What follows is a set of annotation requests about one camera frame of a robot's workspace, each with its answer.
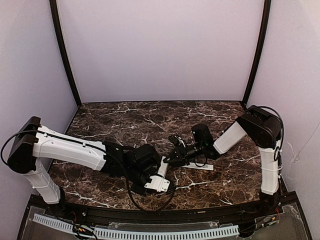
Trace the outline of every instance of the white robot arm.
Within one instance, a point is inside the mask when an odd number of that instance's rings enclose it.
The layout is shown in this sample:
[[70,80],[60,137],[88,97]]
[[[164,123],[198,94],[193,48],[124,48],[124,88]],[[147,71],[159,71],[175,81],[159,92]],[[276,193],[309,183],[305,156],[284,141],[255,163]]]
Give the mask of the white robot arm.
[[131,191],[141,195],[147,190],[173,191],[173,185],[165,179],[168,164],[163,163],[155,148],[149,144],[133,148],[108,141],[82,140],[40,125],[40,118],[35,116],[19,133],[7,165],[23,174],[47,204],[63,202],[64,192],[53,182],[38,158],[79,164],[111,177],[124,176],[125,171],[133,183]]
[[164,159],[165,163],[184,166],[198,155],[205,155],[207,159],[215,160],[248,135],[258,146],[261,156],[260,212],[267,213],[278,204],[281,195],[279,185],[282,168],[280,151],[284,135],[280,116],[275,116],[263,110],[262,107],[253,105],[223,131],[215,141],[209,128],[204,124],[193,126],[192,133],[195,144],[190,146],[187,146],[179,136],[169,137],[175,148]]

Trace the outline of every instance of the wire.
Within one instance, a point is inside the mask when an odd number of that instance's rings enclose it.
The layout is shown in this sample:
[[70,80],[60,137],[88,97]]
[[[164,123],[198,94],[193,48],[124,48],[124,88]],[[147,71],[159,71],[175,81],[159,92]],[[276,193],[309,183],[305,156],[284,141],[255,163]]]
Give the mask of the wire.
[[253,107],[249,107],[244,112],[246,113],[246,112],[249,112],[250,110],[253,110],[253,109],[269,109],[269,110],[273,111],[278,116],[278,120],[280,122],[281,129],[282,129],[281,144],[280,144],[280,147],[279,147],[278,151],[281,151],[282,150],[282,146],[284,144],[284,138],[285,138],[285,126],[284,126],[284,121],[282,120],[280,114],[276,110],[274,110],[272,107],[269,107],[269,106],[253,106]]
[[[76,215],[76,213],[75,213],[74,211],[71,212],[72,214],[74,214],[74,222],[71,223],[71,222],[69,222],[69,221],[67,221],[67,220],[64,220],[64,219],[61,218],[61,217],[56,216],[56,215],[50,210],[49,207],[47,207],[46,209],[52,214],[52,216],[53,216],[54,218],[56,218],[56,219],[58,219],[58,220],[60,220],[60,221],[62,221],[62,222],[64,222],[64,223],[72,224],[72,232],[73,232],[74,234],[76,234],[76,238],[78,238],[78,239],[80,239],[80,240],[86,240],[86,239],[90,239],[90,238],[93,236],[96,240],[98,240],[98,237],[97,237],[97,235],[95,235],[93,229],[91,229],[89,226],[86,226],[86,225],[83,225],[83,224],[80,225],[80,224],[77,224],[77,223],[76,223],[76,221],[77,221],[77,215]],[[79,229],[83,229],[83,228],[85,228],[86,230],[88,230],[91,235],[88,235],[86,232],[84,232],[84,231],[82,231],[82,230],[79,230]]]
[[[66,138],[66,137],[62,137],[62,136],[57,136],[57,135],[54,135],[54,134],[51,134],[51,133],[48,133],[48,132],[43,132],[43,131],[40,131],[40,130],[25,130],[25,131],[20,131],[20,132],[17,132],[15,133],[14,135],[12,135],[11,137],[8,138],[8,140],[4,143],[4,145],[2,146],[2,149],[1,149],[1,152],[0,152],[0,157],[1,157],[1,160],[2,162],[5,164],[5,165],[8,165],[8,163],[4,160],[3,158],[3,151],[5,149],[5,147],[7,146],[7,144],[10,142],[11,139],[13,139],[14,137],[20,135],[20,134],[26,134],[26,133],[40,133],[40,134],[46,134],[47,136],[50,136],[52,138],[56,138],[56,139],[61,139],[61,140],[64,140],[64,141],[68,141],[68,142],[72,142],[72,143],[76,143],[76,144],[80,144],[80,145],[83,145],[83,142],[82,141],[78,141],[78,140],[74,140],[74,139],[69,139],[69,138]],[[91,145],[91,144],[87,144],[85,143],[85,146],[88,146],[90,148],[93,148],[93,149],[97,149],[103,153],[105,153],[107,156],[109,156],[114,162],[116,162],[120,168],[122,169],[123,171],[123,175],[124,175],[124,178],[125,178],[125,185],[126,185],[126,189],[127,189],[127,192],[128,192],[128,195],[129,195],[129,198],[130,200],[132,201],[132,203],[141,211],[144,211],[144,212],[150,212],[150,213],[154,213],[154,212],[158,212],[158,211],[161,211],[163,210],[166,206],[169,205],[169,203],[171,202],[172,198],[174,197],[175,195],[175,186],[173,186],[173,190],[172,190],[172,193],[170,195],[170,198],[168,199],[167,202],[165,202],[163,204],[163,206],[159,207],[158,209],[156,210],[147,210],[147,209],[144,209],[143,207],[141,207],[135,200],[134,200],[134,197],[132,195],[132,192],[131,192],[131,189],[130,189],[130,183],[129,183],[129,177],[128,177],[128,173],[127,173],[127,170],[126,168],[123,166],[123,164],[116,158],[114,157],[113,155],[111,155],[110,153],[108,153],[106,150],[100,148],[100,147],[97,147],[95,145]]]
[[27,134],[27,133],[42,133],[44,134],[44,132],[42,131],[39,131],[39,130],[25,130],[25,131],[19,131],[15,134],[13,134],[11,137],[9,137],[7,139],[7,141],[5,141],[5,143],[3,144],[2,148],[1,148],[1,152],[0,152],[0,157],[1,157],[1,160],[2,162],[8,166],[8,163],[4,160],[4,150],[5,150],[5,147],[8,145],[8,143],[11,141],[11,139],[13,139],[14,137],[20,135],[20,134]]
[[194,160],[193,163],[194,163],[194,165],[196,165],[198,168],[203,168],[205,165],[208,164],[208,158],[205,157],[205,163],[204,163],[202,166],[198,165],[198,164],[196,163],[196,160]]
[[241,230],[240,232],[241,232],[241,233],[246,233],[246,232],[244,232],[244,231],[246,231],[246,230],[254,227],[255,225],[257,225],[257,224],[259,224],[259,223],[261,223],[261,222],[264,221],[266,218],[267,218],[267,216],[264,216],[262,219],[260,219],[259,221],[255,222],[255,223],[252,224],[251,226],[248,226],[247,228]]

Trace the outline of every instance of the light purple wall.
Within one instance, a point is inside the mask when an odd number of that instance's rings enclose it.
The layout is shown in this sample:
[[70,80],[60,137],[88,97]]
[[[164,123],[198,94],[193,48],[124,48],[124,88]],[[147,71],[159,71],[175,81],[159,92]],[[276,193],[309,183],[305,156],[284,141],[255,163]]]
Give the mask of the light purple wall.
[[[0,147],[31,116],[64,132],[77,107],[49,1],[0,0],[0,6]],[[16,239],[31,192],[23,176],[0,162],[0,239]]]
[[263,0],[61,0],[83,102],[241,100]]
[[283,177],[320,240],[320,2],[275,0],[249,104],[283,117]]

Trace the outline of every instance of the black tube frame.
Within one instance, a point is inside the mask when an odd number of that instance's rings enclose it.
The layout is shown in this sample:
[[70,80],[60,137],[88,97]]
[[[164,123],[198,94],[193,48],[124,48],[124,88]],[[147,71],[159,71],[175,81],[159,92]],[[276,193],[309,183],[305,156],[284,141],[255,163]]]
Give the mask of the black tube frame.
[[49,0],[49,1],[50,1],[50,8],[51,8],[51,15],[52,15],[52,21],[53,21],[53,25],[54,25],[55,36],[56,36],[56,40],[58,42],[64,70],[65,70],[66,76],[68,78],[68,82],[69,82],[75,103],[76,103],[77,107],[80,108],[82,105],[82,102],[81,102],[80,95],[79,95],[79,92],[77,89],[77,85],[76,85],[76,82],[75,82],[75,79],[74,79],[74,76],[73,76],[73,73],[71,70],[71,66],[70,66],[70,62],[69,62],[69,58],[68,58],[68,54],[67,54],[67,50],[66,50],[64,36],[62,33],[61,24],[60,24],[57,0]]
[[246,105],[248,103],[250,93],[251,93],[252,87],[255,82],[255,78],[256,78],[256,74],[257,74],[257,70],[258,70],[258,66],[259,66],[259,62],[260,62],[260,58],[261,58],[262,49],[264,47],[267,26],[268,26],[268,20],[269,20],[269,14],[270,14],[270,8],[271,8],[271,0],[264,0],[264,7],[263,7],[258,42],[256,45],[256,50],[255,50],[255,54],[254,54],[254,58],[253,58],[250,76],[249,76],[248,83],[246,85],[243,99],[241,102],[243,107],[246,107]]

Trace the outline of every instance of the brown marble tabletop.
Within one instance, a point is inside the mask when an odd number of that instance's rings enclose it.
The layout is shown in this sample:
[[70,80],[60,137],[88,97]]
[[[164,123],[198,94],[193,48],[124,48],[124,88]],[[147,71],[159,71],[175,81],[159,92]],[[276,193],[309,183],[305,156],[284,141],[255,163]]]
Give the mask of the brown marble tabletop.
[[[68,135],[90,141],[112,141],[125,146],[153,145],[166,156],[173,148],[169,135],[193,142],[191,127],[206,124],[217,139],[236,118],[242,107],[237,101],[159,101],[85,103],[77,112]],[[203,163],[204,158],[197,159]],[[261,158],[249,137],[217,160],[214,170],[168,168],[166,178],[175,182],[174,198],[166,209],[199,209],[241,204],[259,199]],[[112,178],[90,168],[55,160],[50,169],[53,181],[62,187],[66,200],[89,206],[136,209],[124,178]],[[140,196],[135,201],[145,209],[157,209],[167,194]]]

